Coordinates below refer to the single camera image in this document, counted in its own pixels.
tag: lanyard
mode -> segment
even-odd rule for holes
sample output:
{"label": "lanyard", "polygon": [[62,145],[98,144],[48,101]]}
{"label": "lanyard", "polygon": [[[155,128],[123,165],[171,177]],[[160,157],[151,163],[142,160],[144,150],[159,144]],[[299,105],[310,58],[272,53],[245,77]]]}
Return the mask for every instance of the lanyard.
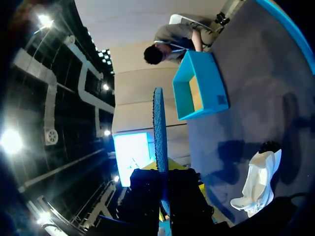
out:
{"label": "lanyard", "polygon": [[172,50],[172,53],[182,52],[182,51],[185,51],[185,50],[186,50],[186,51],[189,51],[189,49],[184,48],[184,47],[179,46],[179,45],[176,45],[176,44],[173,44],[173,43],[166,43],[166,42],[164,42],[164,41],[154,41],[154,43],[164,43],[164,44],[169,44],[169,45],[172,45],[172,46],[174,46],[174,47],[180,48],[180,49],[178,49],[178,50]]}

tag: open cardboard box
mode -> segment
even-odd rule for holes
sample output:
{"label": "open cardboard box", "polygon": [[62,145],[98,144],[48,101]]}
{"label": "open cardboard box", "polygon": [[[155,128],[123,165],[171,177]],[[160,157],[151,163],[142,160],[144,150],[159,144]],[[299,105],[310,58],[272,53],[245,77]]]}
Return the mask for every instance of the open cardboard box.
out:
{"label": "open cardboard box", "polygon": [[210,53],[186,52],[173,80],[178,120],[229,108],[217,65]]}

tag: blue edge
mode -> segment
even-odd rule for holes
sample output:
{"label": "blue edge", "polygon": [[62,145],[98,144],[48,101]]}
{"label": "blue edge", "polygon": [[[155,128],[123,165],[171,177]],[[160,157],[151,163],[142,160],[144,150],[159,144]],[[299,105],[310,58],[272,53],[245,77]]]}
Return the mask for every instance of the blue edge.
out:
{"label": "blue edge", "polygon": [[315,75],[315,57],[314,53],[309,46],[306,38],[297,27],[297,25],[276,5],[268,0],[255,0],[262,7],[264,7],[270,14],[272,14],[290,33],[291,37],[295,40],[300,47],[305,59],[307,60],[312,74]]}

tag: blue brush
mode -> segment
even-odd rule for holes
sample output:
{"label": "blue brush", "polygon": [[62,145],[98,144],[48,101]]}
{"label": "blue brush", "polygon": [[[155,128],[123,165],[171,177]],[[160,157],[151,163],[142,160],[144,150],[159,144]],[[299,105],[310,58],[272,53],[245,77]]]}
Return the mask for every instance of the blue brush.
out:
{"label": "blue brush", "polygon": [[167,199],[168,158],[165,109],[162,88],[156,88],[153,95],[153,130],[156,150],[157,169],[162,178],[162,205],[165,212],[170,215],[169,201]]}

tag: dark hair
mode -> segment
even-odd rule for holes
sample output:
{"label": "dark hair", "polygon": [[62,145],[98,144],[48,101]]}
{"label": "dark hair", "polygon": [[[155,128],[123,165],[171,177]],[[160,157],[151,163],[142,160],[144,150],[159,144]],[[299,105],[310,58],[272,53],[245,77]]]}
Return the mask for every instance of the dark hair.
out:
{"label": "dark hair", "polygon": [[148,64],[157,65],[163,59],[163,53],[153,44],[144,51],[144,60]]}

